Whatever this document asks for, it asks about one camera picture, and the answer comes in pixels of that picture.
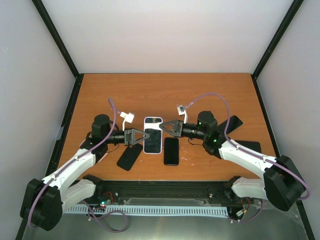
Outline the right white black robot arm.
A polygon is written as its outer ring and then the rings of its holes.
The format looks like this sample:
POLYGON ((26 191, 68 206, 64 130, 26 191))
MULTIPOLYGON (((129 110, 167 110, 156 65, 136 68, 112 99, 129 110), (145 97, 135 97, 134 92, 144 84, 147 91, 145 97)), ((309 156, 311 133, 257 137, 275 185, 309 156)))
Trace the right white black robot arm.
POLYGON ((197 123, 173 120, 163 122, 159 127, 173 137, 202 140, 209 155, 235 163, 257 175, 257 179, 238 177, 231 183, 231 191, 238 198, 267 200, 287 212, 307 190, 300 172, 288 156, 268 156, 228 138, 219 130, 220 125, 211 111, 200 112, 197 123))

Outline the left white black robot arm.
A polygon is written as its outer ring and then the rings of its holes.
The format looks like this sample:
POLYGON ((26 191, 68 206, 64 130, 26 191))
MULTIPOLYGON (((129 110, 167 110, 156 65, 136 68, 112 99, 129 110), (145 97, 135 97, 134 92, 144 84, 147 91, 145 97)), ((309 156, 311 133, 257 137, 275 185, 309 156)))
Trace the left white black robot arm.
POLYGON ((136 128, 119 130, 109 116, 97 115, 74 156, 43 179, 34 178, 27 184, 20 216, 29 227, 50 231, 77 203, 87 198, 101 200, 102 186, 89 179, 75 180, 107 155, 109 144, 136 147, 149 137, 149 133, 136 128))

